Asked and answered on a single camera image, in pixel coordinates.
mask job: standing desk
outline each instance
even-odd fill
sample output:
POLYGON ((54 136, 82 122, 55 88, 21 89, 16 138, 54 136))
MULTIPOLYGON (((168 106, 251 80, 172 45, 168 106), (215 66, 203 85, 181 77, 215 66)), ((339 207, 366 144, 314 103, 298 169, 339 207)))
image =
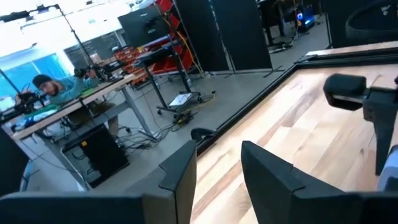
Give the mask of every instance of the standing desk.
MULTIPOLYGON (((358 49, 371 49, 371 46, 321 50, 318 54, 358 49)), ((211 144, 198 158, 192 223, 257 223, 242 173, 243 140, 258 144, 341 190, 376 190, 373 124, 363 119, 362 110, 352 112, 331 107, 323 94, 323 84, 333 73, 346 73, 365 76, 368 86, 395 88, 398 64, 358 64, 291 70, 291 75, 274 91, 211 144)), ((392 140, 395 144, 398 144, 397 126, 392 140)))
POLYGON ((149 136, 150 138, 154 138, 155 136, 152 134, 151 130, 149 129, 148 125, 145 122, 144 117, 142 116, 141 112, 138 110, 137 106, 135 105, 133 99, 131 98, 130 94, 127 92, 127 85, 130 83, 133 79, 135 79, 134 75, 127 75, 125 76, 122 80, 109 84, 109 83, 102 83, 99 86, 97 86, 93 93, 80 99, 80 100, 73 100, 69 102, 67 105, 65 105, 62 109, 60 109, 58 112, 46 117, 45 119, 39 121, 38 123, 35 123, 34 125, 23 129, 22 131, 14 133, 11 137, 13 140, 18 143, 18 145, 24 149, 24 150, 29 150, 26 149, 25 144, 23 143, 23 140, 32 134, 36 133, 37 131, 42 131, 45 129, 47 126, 50 126, 53 123, 56 123, 59 121, 64 116, 67 116, 68 114, 76 111, 77 109, 80 109, 87 105, 88 103, 91 103, 95 101, 97 98, 102 97, 103 95, 115 90, 115 89, 121 89, 125 101, 104 114, 101 114, 95 118, 93 118, 92 122, 88 122, 87 124, 83 125, 82 127, 78 128, 77 130, 73 131, 68 135, 67 139, 58 139, 58 141, 52 141, 51 139, 47 138, 41 138, 44 142, 44 144, 51 150, 51 152, 54 154, 54 156, 65 166, 66 170, 70 171, 70 174, 73 176, 73 178, 82 186, 86 186, 84 183, 84 180, 80 176, 78 172, 73 172, 73 167, 70 165, 70 163, 63 157, 61 153, 61 147, 63 147, 68 141, 71 141, 74 138, 77 138, 78 136, 82 135, 83 133, 89 131, 90 129, 94 128, 95 126, 99 124, 103 124, 108 121, 108 119, 115 117, 119 113, 122 113, 128 108, 131 108, 136 115, 138 121, 140 122, 142 126, 142 132, 149 136))

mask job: black curtain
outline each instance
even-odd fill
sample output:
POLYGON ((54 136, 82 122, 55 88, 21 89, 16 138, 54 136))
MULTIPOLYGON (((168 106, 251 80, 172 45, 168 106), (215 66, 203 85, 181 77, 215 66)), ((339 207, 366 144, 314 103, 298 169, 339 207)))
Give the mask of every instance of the black curtain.
POLYGON ((29 158, 0 128, 0 197, 18 192, 29 158))
MULTIPOLYGON (((331 44, 334 48, 349 47, 362 44, 380 42, 378 39, 349 39, 346 36, 346 21, 357 9, 378 0, 322 0, 325 12, 328 14, 331 44)), ((375 9, 368 16, 361 17, 355 22, 355 27, 362 29, 388 29, 390 24, 380 20, 382 11, 375 9)))
POLYGON ((236 70, 272 68, 256 0, 211 0, 236 70))
POLYGON ((229 70, 208 0, 174 0, 204 71, 229 70))

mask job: black clamp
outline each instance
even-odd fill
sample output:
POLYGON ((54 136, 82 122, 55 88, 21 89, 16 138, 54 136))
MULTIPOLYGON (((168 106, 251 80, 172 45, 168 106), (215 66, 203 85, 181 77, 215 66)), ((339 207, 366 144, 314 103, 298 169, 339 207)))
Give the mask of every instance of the black clamp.
POLYGON ((334 74, 323 87, 329 105, 355 111, 363 108, 363 117, 373 123, 376 134, 376 175, 387 161, 398 112, 396 90, 366 88, 366 78, 334 74))

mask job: wooden platform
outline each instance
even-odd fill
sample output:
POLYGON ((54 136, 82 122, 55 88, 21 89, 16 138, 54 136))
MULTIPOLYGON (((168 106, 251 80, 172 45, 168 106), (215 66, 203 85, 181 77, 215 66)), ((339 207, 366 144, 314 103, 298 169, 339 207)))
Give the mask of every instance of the wooden platform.
POLYGON ((349 52, 364 52, 367 50, 388 49, 393 47, 398 47, 398 41, 366 44, 366 45, 359 45, 353 47, 340 47, 337 49, 328 49, 328 50, 315 50, 307 53, 306 55, 329 55, 329 54, 342 54, 349 52))
POLYGON ((375 190, 373 124, 361 110, 328 105, 322 88, 333 73, 363 75, 368 85, 375 80, 392 83, 398 65, 295 72, 198 160, 192 223, 257 223, 241 169, 243 140, 341 190, 375 190))

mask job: light stand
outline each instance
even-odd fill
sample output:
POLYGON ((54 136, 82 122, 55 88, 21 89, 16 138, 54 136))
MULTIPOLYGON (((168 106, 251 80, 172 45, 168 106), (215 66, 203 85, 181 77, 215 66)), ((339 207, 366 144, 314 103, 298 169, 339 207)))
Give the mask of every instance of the light stand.
POLYGON ((8 83, 12 86, 12 88, 17 92, 18 95, 21 94, 21 91, 18 90, 18 88, 13 84, 13 82, 8 78, 8 76, 0 69, 1 75, 7 80, 8 83))
POLYGON ((51 9, 51 8, 55 8, 55 9, 57 9, 57 10, 60 11, 62 17, 63 17, 63 18, 65 19, 65 21, 67 22, 67 24, 68 24, 68 26, 69 26, 69 28, 70 28, 70 31, 71 31, 71 32, 73 33, 73 35, 75 36, 75 39, 77 40, 78 45, 83 49, 83 53, 85 54, 85 57, 88 58, 88 61, 89 61, 90 65, 94 65, 94 62, 93 62, 93 60, 91 59, 91 57, 90 57, 88 51, 84 48, 83 43, 81 42, 81 40, 79 39, 79 37, 78 37, 77 34, 76 34, 76 31, 74 30, 74 28, 72 27, 72 25, 69 23, 69 20, 67 19, 67 16, 65 15, 65 13, 63 13, 61 7, 60 7, 58 4, 51 5, 51 6, 43 6, 43 5, 40 5, 40 6, 37 6, 36 9, 31 10, 31 11, 12 12, 11 14, 6 15, 6 16, 0 16, 0 21, 11 22, 11 21, 15 21, 15 20, 18 20, 18 19, 26 19, 26 18, 30 17, 30 14, 31 14, 32 12, 49 11, 49 9, 51 9))
POLYGON ((67 16, 63 13, 63 11, 61 10, 61 8, 60 8, 59 6, 58 6, 58 10, 61 12, 61 15, 63 16, 63 18, 64 18, 65 21, 67 22, 67 24, 68 24, 68 26, 69 26, 69 28, 70 28, 70 31, 73 33, 73 35, 75 36, 75 39, 76 39, 77 42, 78 42, 78 45, 80 45, 81 49, 83 49, 83 52, 84 52, 84 54, 86 55, 86 57, 87 57, 89 63, 91 63, 90 65, 94 65, 94 62, 93 62, 93 60, 91 59, 91 57, 90 57, 90 55, 89 55, 87 49, 85 49, 85 47, 83 46, 83 43, 81 42, 81 40, 80 40, 79 37, 77 36, 76 31, 73 29, 72 25, 70 25, 70 22, 69 22, 69 20, 67 19, 67 16))

